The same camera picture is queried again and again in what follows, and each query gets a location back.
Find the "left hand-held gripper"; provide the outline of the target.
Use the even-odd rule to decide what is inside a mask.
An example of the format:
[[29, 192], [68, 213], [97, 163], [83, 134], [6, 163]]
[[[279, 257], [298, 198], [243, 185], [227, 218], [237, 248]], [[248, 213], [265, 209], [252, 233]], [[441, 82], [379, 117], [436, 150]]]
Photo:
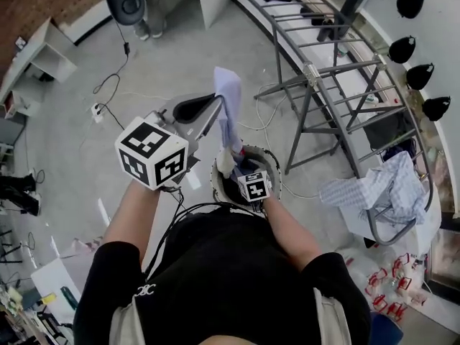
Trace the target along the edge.
[[199, 162], [198, 142], [221, 107], [222, 99], [211, 93], [182, 101], [173, 112], [163, 109], [136, 117], [115, 143], [122, 170], [151, 190], [179, 183]]

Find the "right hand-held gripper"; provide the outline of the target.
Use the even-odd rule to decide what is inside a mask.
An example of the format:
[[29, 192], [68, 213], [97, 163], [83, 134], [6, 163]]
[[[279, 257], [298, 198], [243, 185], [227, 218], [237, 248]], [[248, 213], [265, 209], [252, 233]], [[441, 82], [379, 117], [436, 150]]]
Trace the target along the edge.
[[242, 175], [237, 178], [242, 197], [247, 202], [256, 202], [266, 199], [272, 189], [270, 177], [266, 170]]

